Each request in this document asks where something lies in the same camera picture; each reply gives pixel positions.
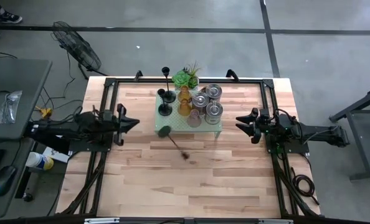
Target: plastic bag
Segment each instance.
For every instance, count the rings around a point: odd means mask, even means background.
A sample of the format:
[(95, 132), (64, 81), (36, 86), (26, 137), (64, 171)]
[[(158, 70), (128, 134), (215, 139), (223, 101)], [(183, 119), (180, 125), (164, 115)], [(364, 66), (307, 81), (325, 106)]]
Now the plastic bag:
[(0, 108), (0, 124), (13, 124), (16, 121), (17, 107), (21, 99), (22, 91), (15, 91), (5, 96)]

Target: computer mouse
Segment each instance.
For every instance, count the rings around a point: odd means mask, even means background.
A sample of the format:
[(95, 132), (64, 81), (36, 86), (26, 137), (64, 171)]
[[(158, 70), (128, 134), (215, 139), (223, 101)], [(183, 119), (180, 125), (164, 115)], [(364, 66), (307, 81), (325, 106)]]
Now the computer mouse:
[(0, 170), (0, 196), (5, 195), (11, 188), (15, 173), (16, 168), (13, 166), (5, 166)]

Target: potted plant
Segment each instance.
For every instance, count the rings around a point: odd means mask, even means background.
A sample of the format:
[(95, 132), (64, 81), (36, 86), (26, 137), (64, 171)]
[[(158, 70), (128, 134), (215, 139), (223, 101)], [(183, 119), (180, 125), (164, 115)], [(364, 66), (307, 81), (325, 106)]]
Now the potted plant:
[(188, 67), (184, 67), (181, 71), (177, 72), (177, 74), (173, 76), (175, 89), (179, 90), (181, 86), (186, 85), (189, 90), (197, 90), (199, 78), (196, 73), (200, 69), (201, 68), (197, 67), (197, 62), (195, 62), (193, 65), (188, 64)]
[(175, 89), (179, 90), (181, 86), (188, 86), (190, 78), (191, 77), (184, 70), (177, 72), (177, 74), (172, 77)]
[(197, 86), (199, 85), (199, 78), (197, 77), (196, 73), (201, 70), (201, 68), (197, 67), (197, 62), (193, 65), (189, 65), (189, 69), (187, 70), (187, 73), (191, 77), (188, 81), (188, 87), (190, 90), (197, 90)]

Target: fan stand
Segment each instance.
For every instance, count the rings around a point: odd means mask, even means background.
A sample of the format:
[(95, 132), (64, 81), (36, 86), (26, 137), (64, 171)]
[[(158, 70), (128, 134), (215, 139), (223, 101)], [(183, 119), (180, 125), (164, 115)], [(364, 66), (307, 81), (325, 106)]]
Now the fan stand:
[[(89, 77), (85, 74), (84, 69), (83, 69), (82, 65), (80, 64), (80, 62), (78, 63), (78, 68), (80, 69), (81, 73), (83, 74), (84, 79), (88, 80)], [(106, 74), (104, 74), (102, 72), (96, 71), (96, 70), (94, 70), (92, 68), (86, 68), (86, 69), (87, 69), (88, 72), (96, 72), (96, 73), (101, 74), (103, 76), (108, 76), (108, 75), (106, 75)]]

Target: silver can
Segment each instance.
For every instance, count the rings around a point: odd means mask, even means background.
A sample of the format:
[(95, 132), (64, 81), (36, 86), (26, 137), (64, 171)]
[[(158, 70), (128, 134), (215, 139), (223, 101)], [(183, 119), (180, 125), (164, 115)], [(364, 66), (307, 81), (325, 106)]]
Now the silver can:
[(217, 84), (211, 84), (207, 87), (204, 87), (204, 92), (206, 92), (206, 94), (210, 98), (210, 101), (215, 100), (217, 102), (220, 102), (220, 98), (222, 95), (221, 86)]
[(209, 104), (210, 98), (205, 93), (196, 93), (192, 97), (192, 109), (197, 109), (199, 115), (204, 115), (206, 106)]
[(206, 122), (209, 124), (218, 124), (221, 120), (222, 112), (224, 112), (224, 109), (220, 103), (216, 101), (210, 102), (206, 106)]

